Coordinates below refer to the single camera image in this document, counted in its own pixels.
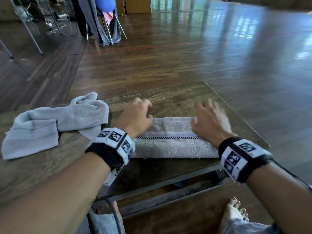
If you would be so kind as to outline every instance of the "forearm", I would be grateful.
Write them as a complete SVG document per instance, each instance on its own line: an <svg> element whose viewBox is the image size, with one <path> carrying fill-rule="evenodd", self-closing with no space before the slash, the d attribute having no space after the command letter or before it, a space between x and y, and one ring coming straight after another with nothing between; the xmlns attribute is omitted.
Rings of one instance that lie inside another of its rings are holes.
<svg viewBox="0 0 312 234"><path fill-rule="evenodd" d="M110 170L96 154L84 154L2 210L3 232L75 233Z"/></svg>
<svg viewBox="0 0 312 234"><path fill-rule="evenodd" d="M283 233L310 233L312 194L275 163L255 169L246 184Z"/></svg>

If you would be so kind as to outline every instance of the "crumpled towel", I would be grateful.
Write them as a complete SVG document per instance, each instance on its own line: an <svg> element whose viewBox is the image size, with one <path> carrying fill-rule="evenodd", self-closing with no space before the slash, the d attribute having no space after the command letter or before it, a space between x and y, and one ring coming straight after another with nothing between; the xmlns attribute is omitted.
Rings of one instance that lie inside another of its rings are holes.
<svg viewBox="0 0 312 234"><path fill-rule="evenodd" d="M133 158L218 158L218 151L192 131L192 117L154 118L137 137Z"/></svg>
<svg viewBox="0 0 312 234"><path fill-rule="evenodd" d="M79 130L90 140L108 122L108 105L97 93L74 98L67 107L37 108L19 114L2 143L3 159L28 156L59 145L59 132Z"/></svg>

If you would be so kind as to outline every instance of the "wooden door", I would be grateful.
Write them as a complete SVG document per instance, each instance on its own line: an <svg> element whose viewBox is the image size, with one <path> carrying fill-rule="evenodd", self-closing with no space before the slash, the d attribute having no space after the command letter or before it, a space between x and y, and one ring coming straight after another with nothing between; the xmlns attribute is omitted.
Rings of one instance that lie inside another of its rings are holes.
<svg viewBox="0 0 312 234"><path fill-rule="evenodd" d="M127 14L151 12L151 0L126 0Z"/></svg>

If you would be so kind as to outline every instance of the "gray cloth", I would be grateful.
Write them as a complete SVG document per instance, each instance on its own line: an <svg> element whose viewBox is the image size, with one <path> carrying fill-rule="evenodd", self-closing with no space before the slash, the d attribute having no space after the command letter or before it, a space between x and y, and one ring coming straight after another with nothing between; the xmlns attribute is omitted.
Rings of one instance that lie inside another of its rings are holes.
<svg viewBox="0 0 312 234"><path fill-rule="evenodd" d="M74 98L67 107L37 108L19 114L2 143L3 159L28 156L59 145L59 133L80 130L90 140L108 122L108 105L97 93Z"/></svg>
<svg viewBox="0 0 312 234"><path fill-rule="evenodd" d="M276 224L264 225L255 222L246 222L244 220L235 218L231 220L226 227L224 234L282 234L281 230Z"/></svg>
<svg viewBox="0 0 312 234"><path fill-rule="evenodd" d="M218 158L218 151L193 133L192 117L154 118L152 127L139 136L134 158Z"/></svg>
<svg viewBox="0 0 312 234"><path fill-rule="evenodd" d="M114 215L94 214L90 209L77 234L118 234Z"/></svg>
<svg viewBox="0 0 312 234"><path fill-rule="evenodd" d="M85 19L88 22L88 25L91 28L96 41L101 45L109 45L110 40L108 39L105 31L99 23L97 14L96 14L96 3L95 0L78 0L80 8L85 16ZM121 40L120 27L117 23L117 20L114 19L111 21L110 26L112 27L112 40L113 43L119 43Z"/></svg>

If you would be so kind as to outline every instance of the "chair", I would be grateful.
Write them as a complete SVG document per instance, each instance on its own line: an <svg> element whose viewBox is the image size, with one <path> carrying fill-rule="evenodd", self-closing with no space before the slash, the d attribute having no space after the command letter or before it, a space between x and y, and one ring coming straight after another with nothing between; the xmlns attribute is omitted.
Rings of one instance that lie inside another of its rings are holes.
<svg viewBox="0 0 312 234"><path fill-rule="evenodd" d="M110 0L108 2L106 2L106 1L107 0L105 0L105 1L104 0L95 0L96 7L99 8L98 6L100 6L101 7L100 10L105 11L105 12L111 12L111 11L117 10L115 0ZM107 24L107 20L106 20L105 16L103 15L102 11L97 10L96 15L101 17L103 26L105 28L106 34L108 35L108 37L110 39L111 45L114 45L111 34L110 34L110 28ZM118 16L116 16L115 14L113 14L113 16L116 18L117 23L118 23L121 31L123 32L124 36L127 39L127 36L124 33L123 28L121 27L121 24L119 22ZM86 25L86 29L87 29L87 42L89 43L89 33L88 33L88 22L87 22L87 20L85 20L85 25Z"/></svg>

